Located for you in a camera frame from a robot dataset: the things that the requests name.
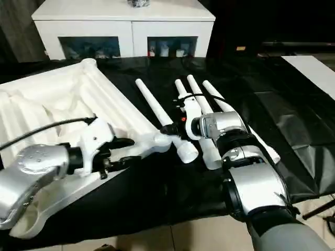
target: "white plastic bracket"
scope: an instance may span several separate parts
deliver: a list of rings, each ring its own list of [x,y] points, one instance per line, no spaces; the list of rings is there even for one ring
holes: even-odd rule
[[[200,140],[202,137],[195,135],[192,131],[192,121],[195,118],[201,117],[202,115],[201,107],[198,101],[195,99],[195,97],[186,98],[184,100],[184,105],[185,105],[184,110],[186,112],[186,117],[187,117],[186,124],[185,124],[187,136],[189,136],[191,140]]]
[[[101,118],[94,120],[86,127],[79,140],[78,146],[82,150],[84,167],[77,169],[82,177],[89,175],[92,172],[92,160],[99,152],[99,148],[106,142],[111,142],[114,134],[111,126]]]

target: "white pipe fitting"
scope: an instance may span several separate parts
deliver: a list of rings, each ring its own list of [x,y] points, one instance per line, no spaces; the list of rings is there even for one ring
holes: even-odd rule
[[[158,103],[158,101],[155,99],[155,97],[149,91],[143,81],[141,79],[137,79],[135,83],[140,89],[146,101],[148,102],[152,111],[155,113],[159,122],[162,124],[162,126],[172,124],[172,119],[164,111],[163,107]],[[190,163],[197,158],[199,152],[191,142],[182,140],[178,136],[171,136],[171,139],[173,144],[176,146],[177,154],[183,163]]]
[[[197,82],[195,81],[192,75],[187,76],[187,80],[194,94],[202,94]],[[202,96],[196,96],[203,114],[213,113],[212,108],[210,107],[207,99]],[[201,149],[203,150],[203,159],[206,167],[209,170],[215,170],[221,167],[221,156],[218,149],[216,148],[212,139],[201,139],[199,140]]]

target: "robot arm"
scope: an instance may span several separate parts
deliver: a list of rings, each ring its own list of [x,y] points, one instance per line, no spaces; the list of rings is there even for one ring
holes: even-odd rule
[[[14,227],[36,193],[53,181],[74,173],[85,177],[92,172],[100,172],[105,179],[107,172],[125,169],[134,158],[141,159],[128,156],[110,162],[109,149],[133,144],[133,140],[116,138],[111,127],[97,118],[83,131],[78,147],[39,144],[21,150],[0,172],[0,230]]]
[[[191,120],[185,124],[191,128],[185,131],[213,139],[219,150],[227,209],[247,224],[255,250],[331,250],[312,229],[296,220],[283,179],[237,112],[209,113]]]
[[[0,175],[0,229],[11,229],[34,199],[56,179],[63,178],[70,163],[65,146],[32,145]]]

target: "black table cover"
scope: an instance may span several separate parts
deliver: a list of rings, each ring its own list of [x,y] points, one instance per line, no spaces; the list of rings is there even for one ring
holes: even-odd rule
[[[77,62],[1,65],[0,83]],[[98,61],[98,68],[157,128],[158,120],[135,85],[137,78],[173,120],[182,115],[172,102],[177,97],[174,81],[180,78],[190,90],[188,74],[199,84],[209,80],[279,153],[277,168],[293,202],[335,192],[335,101],[282,58],[113,59]],[[201,154],[182,164],[171,147],[52,216],[35,238],[8,238],[6,243],[9,250],[37,248],[225,215],[221,174],[220,169],[207,170]]]

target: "white plastic tube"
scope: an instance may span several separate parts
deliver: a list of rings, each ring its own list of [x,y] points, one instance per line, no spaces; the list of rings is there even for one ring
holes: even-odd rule
[[[186,97],[187,91],[186,91],[186,89],[185,89],[182,81],[180,79],[176,79],[176,81],[174,83],[175,83],[175,85],[177,87],[179,95],[183,96],[183,97]]]
[[[198,86],[197,82],[195,81],[192,75],[187,76],[187,80],[194,94],[203,93],[200,90],[200,87]],[[210,107],[207,99],[204,96],[196,96],[195,98],[198,101],[199,105],[201,106],[201,110],[203,111],[203,114],[213,113],[212,108]]]
[[[187,80],[194,94],[202,94],[197,82],[192,75],[187,76]],[[196,96],[196,100],[201,106],[203,114],[213,113],[208,101],[205,97]],[[199,140],[201,149],[203,150],[203,159],[206,167],[209,170],[215,170],[221,167],[221,156],[218,149],[215,147],[212,139],[201,139]]]
[[[120,90],[97,69],[96,61],[92,59],[83,60],[84,72],[91,81],[93,88],[98,89],[102,97],[99,102],[109,103],[109,106],[115,110],[122,111],[121,117],[126,124],[131,125],[133,130],[138,130],[138,134],[155,132],[157,129],[148,121],[148,119],[138,111],[138,109],[120,92]]]
[[[143,96],[145,97],[146,101],[148,102],[149,106],[155,113],[162,126],[172,124],[172,119],[164,111],[163,107],[158,103],[158,101],[155,99],[155,97],[149,91],[143,81],[141,79],[137,79],[135,83],[142,92]],[[173,144],[176,146],[177,154],[183,163],[190,163],[197,158],[199,154],[198,150],[191,142],[182,140],[178,136],[171,136],[171,139]]]
[[[223,98],[223,96],[217,91],[217,89],[214,88],[214,86],[207,80],[205,80],[203,82],[203,86],[207,89],[207,91],[213,95],[213,96],[217,96],[219,98]],[[215,102],[219,105],[219,107],[222,109],[222,111],[227,112],[227,111],[235,111],[234,108],[230,105],[227,104],[226,102],[223,102],[221,100],[215,99]],[[257,138],[257,140],[264,146],[264,148],[267,150],[267,152],[269,153],[270,157],[272,158],[273,162],[275,164],[277,164],[280,160],[281,157],[279,156],[279,154],[270,146],[268,146],[263,140],[262,138],[250,127],[250,131],[253,135],[255,135],[255,137]]]

